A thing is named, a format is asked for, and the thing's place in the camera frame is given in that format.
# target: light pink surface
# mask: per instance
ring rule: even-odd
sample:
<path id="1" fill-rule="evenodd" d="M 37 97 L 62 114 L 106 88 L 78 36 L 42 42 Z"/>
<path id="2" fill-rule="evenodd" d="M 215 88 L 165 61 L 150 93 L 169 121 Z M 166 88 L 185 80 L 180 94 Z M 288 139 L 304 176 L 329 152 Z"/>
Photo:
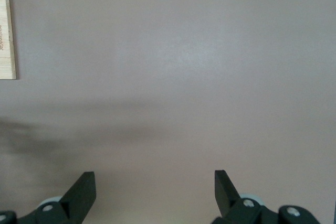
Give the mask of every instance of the light pink surface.
<path id="1" fill-rule="evenodd" d="M 96 172 L 85 223 L 210 224 L 214 170 L 332 223 L 336 0 L 11 0 L 0 209 Z"/>

